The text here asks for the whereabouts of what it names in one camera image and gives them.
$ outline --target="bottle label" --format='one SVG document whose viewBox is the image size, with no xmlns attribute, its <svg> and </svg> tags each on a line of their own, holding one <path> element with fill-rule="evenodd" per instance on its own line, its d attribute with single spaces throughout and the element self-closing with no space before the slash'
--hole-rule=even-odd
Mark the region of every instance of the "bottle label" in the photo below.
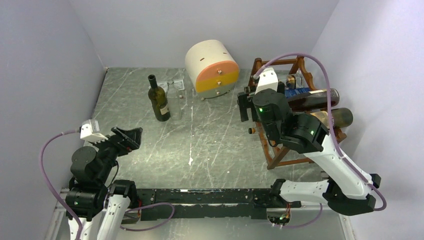
<svg viewBox="0 0 424 240">
<path fill-rule="evenodd" d="M 165 106 L 163 106 L 163 107 L 161 107 L 160 108 L 160 113 L 162 114 L 162 115 L 165 115 L 165 114 L 167 114 L 169 112 L 169 110 L 168 110 L 168 104 L 166 104 Z"/>
<path fill-rule="evenodd" d="M 310 91 L 309 87 L 302 87 L 302 88 L 296 88 L 296 89 L 286 89 L 284 91 L 284 95 L 285 95 L 286 98 L 290 98 L 290 97 L 296 96 L 298 94 L 307 93 L 309 91 Z"/>
</svg>

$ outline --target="green wine bottle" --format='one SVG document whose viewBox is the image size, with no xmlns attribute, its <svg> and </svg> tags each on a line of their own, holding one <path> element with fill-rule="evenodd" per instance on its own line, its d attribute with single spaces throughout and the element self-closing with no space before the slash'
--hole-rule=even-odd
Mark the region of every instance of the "green wine bottle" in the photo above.
<svg viewBox="0 0 424 240">
<path fill-rule="evenodd" d="M 148 90 L 147 95 L 151 101 L 154 116 L 157 120 L 165 122 L 171 117 L 170 111 L 168 110 L 167 95 L 165 94 L 164 89 L 158 86 L 155 75 L 149 75 L 148 81 L 150 82 L 151 88 Z"/>
</svg>

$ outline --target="small clear plastic object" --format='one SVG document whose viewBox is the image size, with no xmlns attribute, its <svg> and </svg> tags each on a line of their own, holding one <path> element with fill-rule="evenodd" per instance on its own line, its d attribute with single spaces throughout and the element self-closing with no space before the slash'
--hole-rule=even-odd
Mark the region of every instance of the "small clear plastic object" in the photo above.
<svg viewBox="0 0 424 240">
<path fill-rule="evenodd" d="M 180 92 L 173 80 L 166 82 L 168 89 L 166 92 L 166 98 L 168 100 L 168 109 L 171 114 L 171 118 L 174 120 L 180 120 L 182 117 L 182 111 L 180 107 Z"/>
</svg>

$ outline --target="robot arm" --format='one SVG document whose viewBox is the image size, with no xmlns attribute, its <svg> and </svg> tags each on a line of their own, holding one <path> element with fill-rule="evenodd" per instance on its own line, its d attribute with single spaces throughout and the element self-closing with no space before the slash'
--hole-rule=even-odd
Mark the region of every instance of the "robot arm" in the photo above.
<svg viewBox="0 0 424 240">
<path fill-rule="evenodd" d="M 379 187 L 381 178 L 361 170 L 348 156 L 345 158 L 365 176 L 363 182 L 339 157 L 327 127 L 316 117 L 293 113 L 284 94 L 277 92 L 278 79 L 272 68 L 260 76 L 252 103 L 269 141 L 304 154 L 329 176 L 319 182 L 293 182 L 279 179 L 273 189 L 287 202 L 307 201 L 327 204 L 334 211 L 347 215 L 369 213 L 376 199 L 368 184 Z"/>
</svg>

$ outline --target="white wall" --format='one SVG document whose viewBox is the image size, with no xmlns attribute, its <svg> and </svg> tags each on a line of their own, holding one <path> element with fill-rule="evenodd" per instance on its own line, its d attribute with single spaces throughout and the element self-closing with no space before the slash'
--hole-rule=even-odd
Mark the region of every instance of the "white wall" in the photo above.
<svg viewBox="0 0 424 240">
<path fill-rule="evenodd" d="M 310 52 L 339 0 L 70 0 L 108 67 L 183 67 L 218 39 L 241 68 Z"/>
<path fill-rule="evenodd" d="M 2 0 L 0 23 L 0 239 L 41 240 L 56 199 L 42 179 L 39 149 L 91 116 L 105 71 L 67 0 Z M 47 148 L 57 189 L 81 145 L 73 135 Z"/>
<path fill-rule="evenodd" d="M 352 217 L 358 240 L 423 238 L 423 13 L 421 0 L 341 0 L 312 51 L 355 117 L 342 148 L 388 201 Z"/>
</svg>

